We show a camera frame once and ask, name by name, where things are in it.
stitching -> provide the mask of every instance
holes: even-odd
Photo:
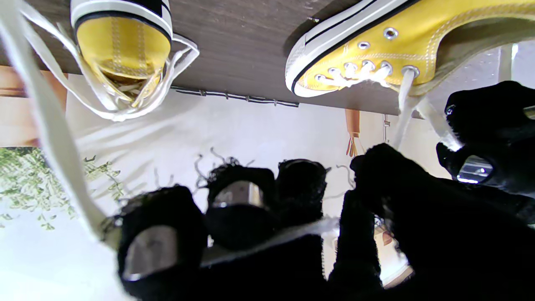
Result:
[[[436,61],[436,52],[437,49],[435,48],[435,45],[438,41],[442,40],[442,35],[444,32],[449,32],[450,29],[456,28],[459,24],[469,22],[472,19],[478,18],[478,17],[493,17],[493,16],[502,16],[504,14],[508,13],[528,13],[529,10],[533,9],[533,4],[531,3],[514,3],[514,4],[502,4],[502,5],[495,5],[495,6],[488,6],[488,7],[480,7],[478,9],[474,9],[471,11],[467,11],[461,14],[458,14],[454,16],[453,18],[449,19],[446,23],[442,24],[440,28],[435,31],[433,36],[430,39],[429,44],[426,48],[426,54],[425,55],[409,55],[409,54],[370,54],[370,55],[358,55],[346,58],[347,61],[352,61],[354,59],[366,59],[366,58],[390,58],[390,59],[409,59],[414,61],[426,61],[426,67],[425,67],[425,75],[427,76],[429,73],[429,67],[431,62]],[[333,61],[339,61],[339,59],[330,59],[328,61],[322,62],[317,65],[317,67],[321,67],[326,64],[331,64]],[[305,82],[308,83],[308,76],[307,73],[305,74]],[[393,80],[393,84],[400,83],[400,80]]]
[[[137,24],[137,47],[139,55],[139,67],[141,69],[147,69],[147,58],[145,57],[145,34],[141,23]]]
[[[437,42],[441,41],[443,35],[449,32],[450,29],[456,28],[459,24],[469,22],[470,20],[482,16],[491,18],[493,16],[502,16],[508,13],[528,13],[528,9],[532,9],[532,6],[533,4],[529,3],[514,3],[480,7],[478,9],[458,14],[455,17],[451,18],[449,21],[440,26],[440,28],[433,34],[429,41],[429,44],[427,45],[425,56],[428,57],[428,59],[425,67],[425,76],[427,76],[429,73],[430,64],[436,61],[436,52],[438,49],[435,46],[437,45]]]
[[[121,42],[119,40],[119,25],[117,24],[117,19],[111,19],[111,42],[113,48],[113,66],[115,68],[120,67],[121,56],[120,56],[120,47]]]

metal eyelet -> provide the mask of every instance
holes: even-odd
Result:
[[[382,61],[381,68],[384,68],[384,67],[390,67],[390,73],[388,74],[388,76],[391,76],[392,73],[394,72],[394,67],[392,67],[392,64],[387,61]]]
[[[340,69],[338,68],[329,68],[328,72],[331,75],[342,74],[342,71],[340,71]]]
[[[372,65],[371,70],[375,71],[375,64],[372,61],[370,61],[369,59],[365,59],[365,60],[362,61],[362,66],[363,67],[368,65],[368,64],[371,64]]]
[[[370,45],[368,42],[360,42],[360,43],[358,44],[358,47],[359,47],[360,49],[364,50],[364,49],[368,49],[368,48],[370,48],[371,45]]]
[[[358,66],[357,66],[356,64],[354,64],[354,63],[351,63],[351,62],[349,62],[349,63],[345,63],[345,64],[343,65],[343,67],[344,67],[345,69],[349,69],[350,67],[353,67],[353,68],[355,69],[355,71],[358,70]]]
[[[314,78],[316,78],[317,81],[322,81],[327,79],[327,77],[323,74],[317,74]]]
[[[414,78],[417,78],[420,76],[420,69],[416,66],[407,65],[401,69],[401,74],[405,74],[407,70],[413,70],[414,71]]]
[[[385,38],[387,38],[389,40],[394,40],[395,38],[398,37],[399,32],[395,28],[389,27],[389,28],[385,29],[383,34],[384,34]]]

black fabric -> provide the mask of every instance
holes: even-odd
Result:
[[[373,239],[374,215],[356,191],[344,196],[336,263],[329,276],[330,289],[338,298],[383,289],[377,245]]]
[[[515,81],[453,93],[448,123],[464,144],[507,145],[535,137],[535,120],[523,109],[535,106],[535,89]]]
[[[415,271],[363,299],[526,300],[535,280],[535,231],[484,199],[427,174],[388,145],[361,158],[356,193],[387,219]]]
[[[208,231],[214,242],[229,250],[244,250],[272,237],[281,226],[278,218],[269,211],[247,205],[212,208],[221,190],[237,181],[249,181],[263,192],[269,204],[276,197],[273,172],[265,168],[247,168],[237,164],[224,164],[214,169],[208,180]]]
[[[308,204],[303,206],[305,211],[316,208],[315,214],[305,214],[311,220],[303,219],[311,222],[320,215],[317,202],[321,203],[324,188],[319,190],[320,195],[310,191],[317,191],[314,183],[323,183],[322,174],[326,171],[311,172],[321,171],[314,162],[289,166],[300,166],[300,171],[308,172],[282,168],[277,179],[279,197],[275,199],[303,201]],[[350,167],[355,171],[356,189],[344,198],[337,260],[328,281],[323,277],[321,238],[312,235],[246,258],[198,269],[201,248],[206,243],[202,216],[189,191],[174,187],[144,195],[142,206],[125,216],[119,276],[133,237],[154,224],[169,224],[178,230],[179,245],[184,244],[179,258],[184,263],[144,280],[122,280],[123,286],[145,301],[533,298],[535,230],[489,202],[489,187],[481,192],[434,178],[385,144],[357,157]],[[281,189],[292,185],[302,190],[289,189],[285,193]],[[304,195],[315,197],[308,199]],[[411,279],[388,290],[382,288],[379,279],[373,214],[386,220],[415,271]]]
[[[454,179],[464,161],[471,155],[489,162],[493,171],[481,185],[496,187],[511,194],[535,198],[535,138],[516,142],[512,145],[471,143],[457,152],[437,144],[439,163]]]
[[[327,170],[307,160],[299,160],[300,163],[286,168],[295,161],[280,164],[277,186],[273,187],[276,197],[265,199],[283,228],[296,225],[296,221],[310,223],[323,216]],[[262,300],[331,297],[323,276],[323,246],[318,235],[308,235],[247,258],[214,265],[202,269],[201,273],[211,288],[207,298],[223,295]]]
[[[535,106],[535,89],[514,81],[453,93],[445,113],[464,147],[457,152],[437,144],[440,164],[455,179],[471,155],[485,159],[492,173],[481,185],[535,197],[535,121],[524,108]]]
[[[167,301],[189,299],[198,293],[198,267],[208,242],[203,215],[193,202],[188,188],[175,186],[140,195],[131,202],[141,206],[123,217],[117,253],[118,276],[130,295],[141,300]],[[169,225],[177,230],[179,264],[138,281],[122,278],[125,258],[133,239],[154,225]]]
[[[309,160],[289,160],[279,164],[278,196],[270,207],[285,227],[319,220],[323,217],[322,199],[330,169]]]

black stripe on sole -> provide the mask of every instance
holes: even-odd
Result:
[[[361,33],[365,32],[365,31],[367,31],[367,30],[369,30],[369,29],[371,29],[371,28],[373,28],[373,27],[375,27],[375,26],[377,26],[379,24],[381,24],[382,22],[390,19],[391,17],[393,17],[393,16],[397,15],[398,13],[404,11],[405,9],[411,7],[413,4],[415,4],[418,1],[420,1],[420,0],[409,0],[409,1],[401,4],[400,6],[396,7],[396,9],[394,9],[391,12],[385,14],[381,18],[369,23],[368,25],[360,28],[359,30],[357,30],[354,33],[352,33],[349,36],[347,36],[342,41],[338,42],[337,44],[335,44],[331,48],[329,48],[326,51],[324,51],[322,54],[320,54],[318,57],[316,57],[314,60],[312,60],[312,62],[310,62],[310,64],[308,64],[307,67],[303,68],[303,70],[297,75],[297,77],[295,77],[294,82],[292,84],[292,93],[295,94],[295,85],[297,84],[297,81],[303,76],[303,74],[305,74],[305,72],[307,70],[309,70],[312,66],[314,66],[314,64],[319,62],[322,58],[324,58],[325,56],[327,56],[331,52],[335,51],[336,49],[338,49],[339,47],[341,47],[345,43],[349,42],[354,37],[360,35]]]
[[[337,27],[338,25],[340,25],[341,23],[351,19],[352,17],[356,16],[357,14],[361,13],[363,10],[367,9],[370,5],[372,5],[373,3],[377,2],[377,0],[373,0],[372,2],[368,3],[368,5],[366,5],[365,7],[363,7],[361,10],[357,11],[356,13],[352,14],[351,16],[345,18],[344,20],[334,24],[333,26],[329,27],[329,28],[326,28],[325,30],[321,31],[320,33],[318,33],[317,35],[313,36],[312,39],[308,40],[307,42],[305,42],[305,45],[310,43],[312,40],[314,40],[315,38],[317,38],[318,36],[324,34],[326,31],[329,31],[331,30],[333,27]]]
[[[78,27],[80,27],[82,23],[84,23],[87,20],[93,20],[93,19],[105,18],[105,17],[121,17],[121,18],[135,19],[140,22],[143,22],[149,25],[150,27],[157,29],[159,32],[163,33],[163,35],[169,41],[169,44],[171,44],[171,37],[169,36],[169,33],[167,33],[166,30],[158,26],[156,23],[148,19],[145,19],[141,16],[138,16],[137,14],[121,12],[121,11],[98,11],[98,12],[89,13],[87,15],[84,15],[78,18],[78,20],[76,20],[76,23],[74,24],[74,36],[76,37],[76,39],[78,40],[78,35],[77,35]]]

dark wood surface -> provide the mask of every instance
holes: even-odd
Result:
[[[70,0],[26,1],[52,22],[71,28]],[[174,31],[193,40],[201,51],[174,84],[397,115],[396,93],[379,84],[365,82],[312,98],[295,96],[286,88],[286,58],[301,35],[314,27],[308,18],[324,20],[356,3],[358,0],[170,0]],[[43,30],[39,33],[64,72],[79,74],[63,46]],[[3,51],[0,64],[9,65]]]

